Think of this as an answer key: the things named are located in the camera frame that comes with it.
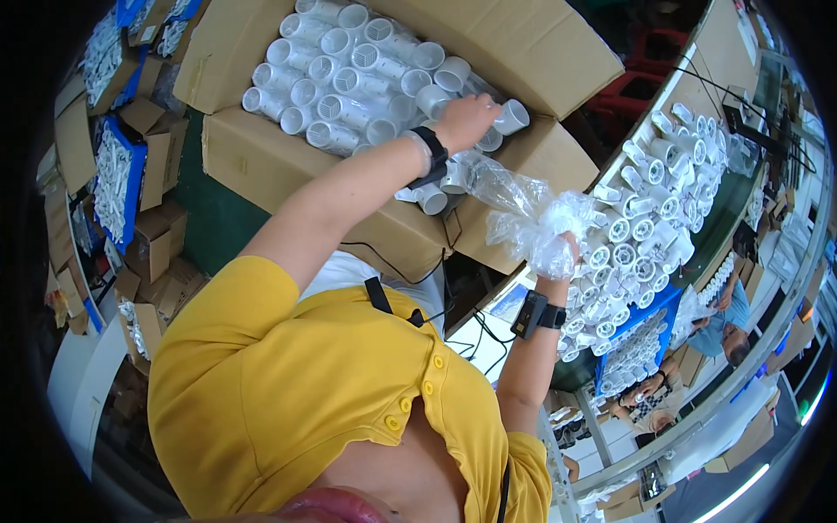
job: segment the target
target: wrist device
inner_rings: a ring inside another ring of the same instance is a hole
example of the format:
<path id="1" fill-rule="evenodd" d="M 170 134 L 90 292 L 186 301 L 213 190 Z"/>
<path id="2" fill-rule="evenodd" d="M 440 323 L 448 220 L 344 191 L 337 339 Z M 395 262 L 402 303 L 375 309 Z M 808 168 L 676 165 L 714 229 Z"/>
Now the wrist device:
<path id="1" fill-rule="evenodd" d="M 563 307 L 549 305 L 547 297 L 539 292 L 530 290 L 523 300 L 521 311 L 511 325 L 511 332 L 515 336 L 528 340 L 536 327 L 560 329 L 567 320 L 567 310 Z"/>
<path id="2" fill-rule="evenodd" d="M 419 126 L 410 130 L 417 134 L 430 149 L 430 172 L 426 177 L 416 178 L 407 184 L 408 189 L 417 189 L 428 183 L 441 180 L 448 173 L 448 167 L 445 165 L 445 162 L 448 161 L 448 150 L 442 147 L 442 143 L 432 129 Z"/>

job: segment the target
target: yellow button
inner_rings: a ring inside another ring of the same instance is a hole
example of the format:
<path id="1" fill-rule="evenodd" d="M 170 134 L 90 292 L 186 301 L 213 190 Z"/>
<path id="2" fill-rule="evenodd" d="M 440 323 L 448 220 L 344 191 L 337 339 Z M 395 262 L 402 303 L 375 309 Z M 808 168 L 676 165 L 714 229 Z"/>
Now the yellow button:
<path id="1" fill-rule="evenodd" d="M 387 416 L 383 422 L 387 424 L 387 427 L 389 427 L 390 430 L 398 430 L 401 428 L 401 422 L 399 422 L 395 416 Z"/>

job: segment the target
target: clear plastic wrap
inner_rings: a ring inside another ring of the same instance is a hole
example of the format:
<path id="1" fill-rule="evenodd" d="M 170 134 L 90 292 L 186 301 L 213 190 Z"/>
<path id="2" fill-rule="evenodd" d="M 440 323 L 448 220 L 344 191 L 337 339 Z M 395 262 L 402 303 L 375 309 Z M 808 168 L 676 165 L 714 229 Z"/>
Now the clear plastic wrap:
<path id="1" fill-rule="evenodd" d="M 504 244 L 514 260 L 525 259 L 536 274 L 561 279 L 574 274 L 576 260 L 561 234 L 581 242 L 593 225 L 594 200 L 567 191 L 555 197 L 549 185 L 516 174 L 476 151 L 454 158 L 470 169 L 468 193 L 494 208 L 487 218 L 489 245 Z"/>

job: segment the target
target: box flap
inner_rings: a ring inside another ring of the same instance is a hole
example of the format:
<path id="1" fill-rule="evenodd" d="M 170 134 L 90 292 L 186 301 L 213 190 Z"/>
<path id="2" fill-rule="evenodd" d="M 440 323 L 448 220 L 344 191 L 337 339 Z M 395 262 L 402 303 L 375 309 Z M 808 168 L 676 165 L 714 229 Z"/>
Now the box flap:
<path id="1" fill-rule="evenodd" d="M 67 191 L 76 194 L 96 174 L 86 95 L 73 100 L 55 121 L 55 147 Z"/>
<path id="2" fill-rule="evenodd" d="M 145 135 L 165 114 L 166 110 L 145 98 L 136 97 L 119 109 L 119 116 L 136 132 Z"/>

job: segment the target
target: man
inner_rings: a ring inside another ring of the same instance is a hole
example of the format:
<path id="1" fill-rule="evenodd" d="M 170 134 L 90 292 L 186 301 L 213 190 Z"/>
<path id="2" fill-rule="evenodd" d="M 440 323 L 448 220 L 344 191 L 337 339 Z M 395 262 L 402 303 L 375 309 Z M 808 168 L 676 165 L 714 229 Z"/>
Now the man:
<path id="1" fill-rule="evenodd" d="M 683 379 L 680 368 L 672 358 L 660 364 L 660 371 L 628 390 L 613 405 L 610 413 L 627 423 L 637 434 L 656 434 L 676 423 L 683 406 Z"/>
<path id="2" fill-rule="evenodd" d="M 536 427 L 559 322 L 515 340 L 495 393 L 429 321 L 440 300 L 382 287 L 369 265 L 335 253 L 398 189 L 444 165 L 431 150 L 474 146 L 500 114 L 488 95 L 452 100 L 432 130 L 308 182 L 169 326 L 148 421 L 192 517 L 547 520 Z M 563 307 L 569 285 L 538 278 L 536 291 Z"/>
<path id="3" fill-rule="evenodd" d="M 723 353 L 730 365 L 738 367 L 750 353 L 750 341 L 744 330 L 750 319 L 750 304 L 738 273 L 730 274 L 719 294 L 712 302 L 712 306 L 717 305 L 717 312 L 696 320 L 686 343 L 708 357 Z"/>

